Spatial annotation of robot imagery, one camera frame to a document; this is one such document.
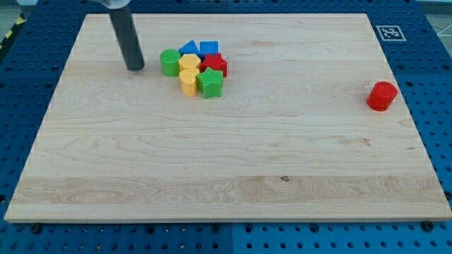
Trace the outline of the grey robot arm end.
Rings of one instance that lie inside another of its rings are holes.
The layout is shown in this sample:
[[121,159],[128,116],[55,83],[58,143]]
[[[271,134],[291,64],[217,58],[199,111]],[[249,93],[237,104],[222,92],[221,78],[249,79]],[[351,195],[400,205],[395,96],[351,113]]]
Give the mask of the grey robot arm end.
[[91,0],[93,2],[97,2],[102,4],[108,9],[119,9],[123,8],[131,2],[131,0]]

